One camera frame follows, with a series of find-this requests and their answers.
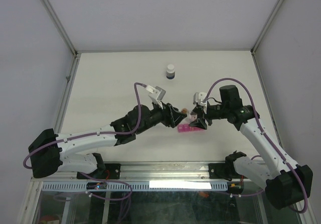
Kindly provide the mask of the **clear pill bottle orange cap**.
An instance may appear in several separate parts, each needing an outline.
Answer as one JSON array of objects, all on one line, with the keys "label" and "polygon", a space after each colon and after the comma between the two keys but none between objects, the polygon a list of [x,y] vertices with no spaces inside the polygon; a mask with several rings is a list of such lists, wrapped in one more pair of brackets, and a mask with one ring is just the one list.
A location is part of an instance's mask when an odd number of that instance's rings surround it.
[{"label": "clear pill bottle orange cap", "polygon": [[182,121],[184,124],[189,124],[197,119],[197,114],[187,108],[183,108],[181,112],[187,115]]}]

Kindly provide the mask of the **pink pill organizer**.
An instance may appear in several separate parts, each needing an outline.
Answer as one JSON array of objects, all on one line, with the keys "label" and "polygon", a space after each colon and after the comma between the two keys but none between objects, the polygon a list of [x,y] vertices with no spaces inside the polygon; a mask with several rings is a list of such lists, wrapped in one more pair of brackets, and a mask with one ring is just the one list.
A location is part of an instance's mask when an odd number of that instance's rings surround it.
[{"label": "pink pill organizer", "polygon": [[203,131],[203,129],[200,129],[197,127],[191,127],[191,126],[189,126],[189,124],[179,124],[177,126],[177,130],[179,133]]}]

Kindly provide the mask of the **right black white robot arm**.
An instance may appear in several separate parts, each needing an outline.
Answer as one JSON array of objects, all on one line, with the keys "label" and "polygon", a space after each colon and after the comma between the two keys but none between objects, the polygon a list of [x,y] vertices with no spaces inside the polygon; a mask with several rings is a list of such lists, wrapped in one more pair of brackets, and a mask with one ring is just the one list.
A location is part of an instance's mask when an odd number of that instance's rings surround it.
[{"label": "right black white robot arm", "polygon": [[262,190],[276,209],[283,209],[303,201],[305,212],[310,197],[313,172],[308,165],[299,165],[279,144],[273,142],[253,105],[244,105],[235,85],[219,89],[221,100],[208,102],[205,92],[194,94],[191,127],[207,129],[214,120],[226,119],[252,144],[264,164],[258,164],[245,153],[235,151],[226,156],[224,166],[216,175],[226,180],[242,175]]}]

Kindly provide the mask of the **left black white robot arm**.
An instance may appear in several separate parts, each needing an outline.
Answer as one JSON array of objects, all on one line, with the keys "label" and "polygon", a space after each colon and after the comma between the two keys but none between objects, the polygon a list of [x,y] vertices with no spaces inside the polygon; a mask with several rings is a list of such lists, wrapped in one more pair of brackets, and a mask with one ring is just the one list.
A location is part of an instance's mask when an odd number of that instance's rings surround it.
[{"label": "left black white robot arm", "polygon": [[137,105],[124,117],[92,132],[56,134],[53,129],[43,130],[29,145],[27,160],[34,178],[45,178],[57,172],[82,172],[99,178],[105,172],[101,154],[89,150],[115,147],[132,142],[150,128],[163,124],[175,128],[187,117],[170,103],[159,106]]}]

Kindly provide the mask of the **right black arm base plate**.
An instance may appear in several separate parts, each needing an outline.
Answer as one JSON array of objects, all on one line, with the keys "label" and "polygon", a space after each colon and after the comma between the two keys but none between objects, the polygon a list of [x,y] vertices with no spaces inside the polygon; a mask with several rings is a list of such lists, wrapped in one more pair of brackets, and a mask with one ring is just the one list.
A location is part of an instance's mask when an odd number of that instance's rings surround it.
[{"label": "right black arm base plate", "polygon": [[236,179],[239,175],[226,163],[209,163],[209,178],[210,179],[225,179],[232,181]]}]

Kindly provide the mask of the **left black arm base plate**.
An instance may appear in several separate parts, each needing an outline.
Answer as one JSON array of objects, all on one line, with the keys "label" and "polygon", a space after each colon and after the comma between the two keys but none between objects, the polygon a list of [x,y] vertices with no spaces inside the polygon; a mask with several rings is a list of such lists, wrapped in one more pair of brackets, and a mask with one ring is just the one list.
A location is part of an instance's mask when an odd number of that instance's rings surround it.
[{"label": "left black arm base plate", "polygon": [[118,180],[120,178],[120,163],[99,164],[97,169],[89,173],[88,176],[95,179]]}]

